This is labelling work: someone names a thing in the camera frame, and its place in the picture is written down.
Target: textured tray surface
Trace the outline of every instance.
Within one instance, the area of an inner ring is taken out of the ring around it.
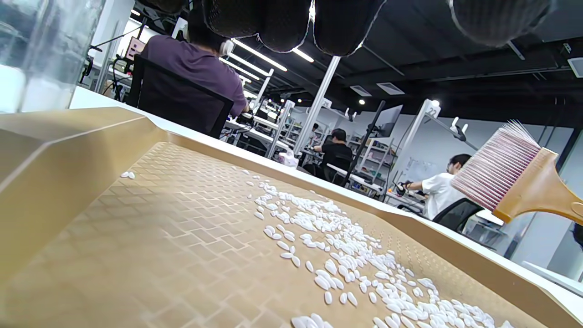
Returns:
[[[324,268],[330,256],[305,247],[297,238],[306,232],[301,227],[286,225],[296,234],[300,268],[279,257],[282,250],[263,229],[281,221],[267,210],[264,221],[253,215],[253,200],[265,194],[252,179],[257,173],[246,175],[168,143],[157,144],[131,171],[135,180],[115,182],[10,282],[6,315],[17,326],[277,328],[289,327],[294,316],[318,313],[335,328],[348,328],[372,327],[374,316],[391,314],[380,299],[373,305],[355,282],[344,291],[355,294],[357,308],[341,305],[340,291],[332,291],[333,304],[326,306],[324,291],[304,264]],[[278,191],[321,199],[270,180]],[[377,253],[394,250],[415,278],[433,280],[440,297],[481,307],[497,327],[504,320],[515,328],[543,327],[385,221],[336,204],[382,240]],[[287,205],[294,214],[297,208]],[[311,234],[324,241],[324,234]],[[360,270],[370,280],[377,271],[371,265]],[[429,301],[422,289],[421,299],[409,291],[414,301]]]

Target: paint brush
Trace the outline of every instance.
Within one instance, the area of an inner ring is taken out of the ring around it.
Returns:
[[[506,223],[526,212],[549,212],[583,225],[583,200],[559,177],[557,157],[511,121],[468,160],[451,185]]]

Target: black stand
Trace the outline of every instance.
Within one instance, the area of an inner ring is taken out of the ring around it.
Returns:
[[[382,100],[381,103],[378,105],[377,113],[374,116],[373,122],[368,125],[368,129],[366,130],[366,134],[364,135],[364,138],[361,140],[360,146],[356,149],[356,155],[354,156],[352,163],[350,163],[350,167],[348,168],[348,172],[346,173],[346,176],[344,177],[344,181],[342,182],[342,186],[345,186],[346,183],[348,183],[348,181],[350,180],[350,174],[352,173],[352,170],[354,170],[354,168],[358,164],[360,154],[362,153],[364,147],[366,146],[366,142],[368,141],[370,134],[373,133],[373,130],[375,129],[375,126],[377,125],[378,117],[381,115],[381,112],[384,109],[384,107],[385,107],[385,101]]]

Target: air vent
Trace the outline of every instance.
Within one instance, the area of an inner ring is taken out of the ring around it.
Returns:
[[[583,78],[583,57],[571,58],[567,61],[569,62],[569,66],[571,66],[573,73],[575,73],[575,76],[577,78]]]
[[[378,87],[381,88],[384,92],[387,92],[389,95],[404,95],[405,93],[403,90],[397,88],[396,85],[390,82],[385,83],[377,83]]]
[[[364,90],[364,88],[361,87],[360,85],[353,85],[350,88],[354,90],[354,92],[361,95],[362,97],[372,97],[372,95],[368,91]]]

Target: white t-shirt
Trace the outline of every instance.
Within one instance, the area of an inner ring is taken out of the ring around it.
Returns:
[[[454,175],[449,173],[440,173],[421,182],[423,192],[427,194],[423,214],[428,219],[433,220],[446,207],[465,197],[451,186],[453,178]]]

